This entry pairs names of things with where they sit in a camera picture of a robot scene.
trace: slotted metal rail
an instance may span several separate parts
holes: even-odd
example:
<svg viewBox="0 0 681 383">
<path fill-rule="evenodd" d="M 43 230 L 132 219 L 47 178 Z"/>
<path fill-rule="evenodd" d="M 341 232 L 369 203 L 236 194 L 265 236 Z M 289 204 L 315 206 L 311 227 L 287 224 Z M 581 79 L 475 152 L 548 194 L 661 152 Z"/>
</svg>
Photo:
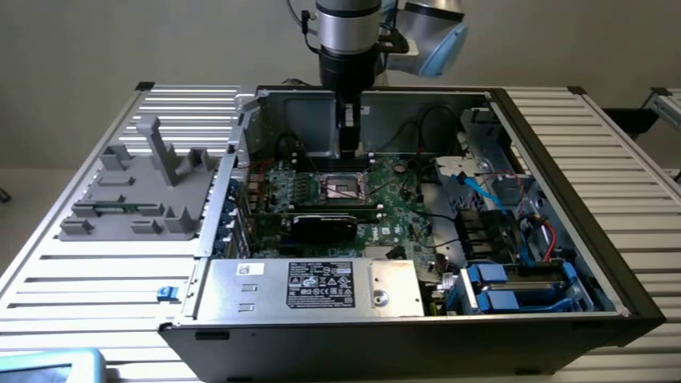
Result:
<svg viewBox="0 0 681 383">
<path fill-rule="evenodd" d="M 681 89 L 652 88 L 644 104 L 681 133 Z"/>
<path fill-rule="evenodd" d="M 678 185 L 661 180 L 657 165 L 588 97 L 565 88 L 508 91 L 668 323 L 625 348 L 597 349 L 552 377 L 452 381 L 678 381 Z M 68 206 L 97 174 L 101 147 L 116 139 L 132 153 L 149 151 L 135 131 L 140 115 L 160 116 L 164 140 L 177 152 L 201 146 L 220 154 L 237 121 L 237 99 L 249 95 L 235 86 L 159 85 L 135 94 L 0 278 L 0 356 L 97 347 L 111 381 L 197 381 L 156 334 L 156 325 L 181 308 L 157 303 L 156 292 L 161 286 L 184 287 L 199 241 L 93 246 L 63 243 L 55 235 Z"/>
</svg>

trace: warning label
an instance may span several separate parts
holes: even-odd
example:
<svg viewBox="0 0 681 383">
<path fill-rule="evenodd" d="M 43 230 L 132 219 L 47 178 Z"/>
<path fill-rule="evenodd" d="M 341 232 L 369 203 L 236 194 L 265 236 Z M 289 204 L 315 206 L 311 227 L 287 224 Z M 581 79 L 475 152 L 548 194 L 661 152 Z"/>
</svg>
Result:
<svg viewBox="0 0 681 383">
<path fill-rule="evenodd" d="M 355 307 L 352 262 L 291 262 L 287 305 L 292 309 Z"/>
</svg>

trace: red cable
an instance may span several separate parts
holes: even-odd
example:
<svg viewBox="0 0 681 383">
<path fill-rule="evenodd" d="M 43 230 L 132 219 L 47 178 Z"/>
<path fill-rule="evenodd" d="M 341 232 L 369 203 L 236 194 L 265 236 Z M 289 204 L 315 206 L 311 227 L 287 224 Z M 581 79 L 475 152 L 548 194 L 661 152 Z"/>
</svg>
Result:
<svg viewBox="0 0 681 383">
<path fill-rule="evenodd" d="M 546 222 L 544 221 L 541 223 L 541 225 L 549 230 L 549 232 L 552 233 L 552 243 L 549 244 L 549 247 L 546 249 L 546 253 L 544 254 L 544 262 L 549 262 L 552 260 L 552 252 L 553 252 L 553 247 L 556 246 L 556 230 L 553 230 L 553 226 Z"/>
</svg>

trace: screen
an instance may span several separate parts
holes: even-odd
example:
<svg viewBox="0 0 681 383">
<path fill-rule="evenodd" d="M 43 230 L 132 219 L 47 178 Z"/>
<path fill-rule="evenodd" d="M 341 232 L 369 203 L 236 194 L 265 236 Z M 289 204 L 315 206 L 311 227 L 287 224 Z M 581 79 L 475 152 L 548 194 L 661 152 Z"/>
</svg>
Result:
<svg viewBox="0 0 681 383">
<path fill-rule="evenodd" d="M 1 383 L 67 383 L 69 365 L 0 372 Z"/>
</svg>

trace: cpu socket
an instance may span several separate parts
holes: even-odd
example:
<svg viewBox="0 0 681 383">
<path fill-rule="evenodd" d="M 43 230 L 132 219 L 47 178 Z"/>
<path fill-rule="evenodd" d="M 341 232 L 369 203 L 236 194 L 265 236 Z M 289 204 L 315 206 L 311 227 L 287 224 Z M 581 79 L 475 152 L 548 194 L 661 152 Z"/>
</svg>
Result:
<svg viewBox="0 0 681 383">
<path fill-rule="evenodd" d="M 327 176 L 324 186 L 328 199 L 364 199 L 364 183 L 355 176 Z"/>
</svg>

